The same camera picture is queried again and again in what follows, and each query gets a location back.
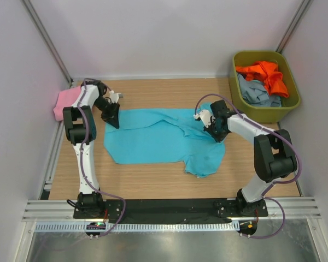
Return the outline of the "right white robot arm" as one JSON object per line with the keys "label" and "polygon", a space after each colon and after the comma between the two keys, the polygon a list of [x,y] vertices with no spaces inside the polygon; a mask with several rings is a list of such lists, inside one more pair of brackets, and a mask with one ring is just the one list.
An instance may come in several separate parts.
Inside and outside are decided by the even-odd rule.
{"label": "right white robot arm", "polygon": [[288,131],[268,129],[246,114],[230,110],[224,100],[212,103],[210,110],[200,110],[194,118],[202,121],[203,130],[216,142],[235,133],[253,145],[255,175],[235,200],[235,213],[241,216],[256,214],[266,192],[298,167]]}

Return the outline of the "cyan t shirt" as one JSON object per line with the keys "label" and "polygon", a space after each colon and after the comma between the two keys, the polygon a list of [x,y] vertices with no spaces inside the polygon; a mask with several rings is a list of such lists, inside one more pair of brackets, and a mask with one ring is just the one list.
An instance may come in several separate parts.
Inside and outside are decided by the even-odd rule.
{"label": "cyan t shirt", "polygon": [[120,127],[106,124],[103,146],[117,164],[184,163],[185,173],[206,177],[226,153],[194,119],[194,109],[133,109],[119,113]]}

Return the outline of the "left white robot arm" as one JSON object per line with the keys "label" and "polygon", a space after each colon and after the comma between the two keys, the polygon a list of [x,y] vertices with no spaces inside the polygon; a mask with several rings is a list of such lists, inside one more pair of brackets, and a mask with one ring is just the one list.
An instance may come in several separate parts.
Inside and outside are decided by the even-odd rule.
{"label": "left white robot arm", "polygon": [[96,79],[84,79],[76,101],[62,110],[65,134],[73,145],[79,171],[79,194],[74,207],[74,218],[101,218],[106,208],[96,177],[94,145],[97,128],[92,107],[101,111],[101,119],[118,129],[121,93],[115,93],[105,83]]}

